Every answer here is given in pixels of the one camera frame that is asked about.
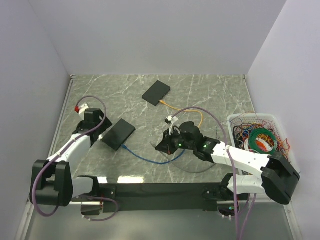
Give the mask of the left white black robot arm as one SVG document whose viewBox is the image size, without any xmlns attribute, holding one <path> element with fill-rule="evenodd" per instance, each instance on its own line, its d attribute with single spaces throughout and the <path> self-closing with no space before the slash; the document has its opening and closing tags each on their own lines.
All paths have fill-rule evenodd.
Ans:
<svg viewBox="0 0 320 240">
<path fill-rule="evenodd" d="M 69 141 L 46 160 L 37 160 L 32 166 L 30 201 L 37 205 L 66 207 L 70 201 L 83 195 L 89 201 L 100 197 L 96 176 L 72 177 L 90 148 L 113 124 L 99 108 L 87 108 Z"/>
</svg>

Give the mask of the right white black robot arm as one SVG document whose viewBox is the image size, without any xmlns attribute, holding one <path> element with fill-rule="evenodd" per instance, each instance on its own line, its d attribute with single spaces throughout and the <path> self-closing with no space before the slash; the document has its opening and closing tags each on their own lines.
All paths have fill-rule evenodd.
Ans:
<svg viewBox="0 0 320 240">
<path fill-rule="evenodd" d="M 259 154 L 227 145 L 203 136 L 192 121 L 179 127 L 171 125 L 155 147 L 156 151 L 167 155 L 178 149 L 191 150 L 204 162 L 247 172 L 225 178 L 227 182 L 220 187 L 220 195 L 226 200 L 237 194 L 262 194 L 278 204 L 288 205 L 300 180 L 298 172 L 281 153 Z"/>
</svg>

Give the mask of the black network switch box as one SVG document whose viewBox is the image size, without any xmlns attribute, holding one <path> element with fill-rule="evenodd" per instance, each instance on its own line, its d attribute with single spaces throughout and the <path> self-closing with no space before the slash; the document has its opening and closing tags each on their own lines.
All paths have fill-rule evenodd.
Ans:
<svg viewBox="0 0 320 240">
<path fill-rule="evenodd" d="M 166 94 L 169 93 L 171 87 L 157 80 L 143 95 L 142 99 L 153 106 L 157 106 Z"/>
</svg>

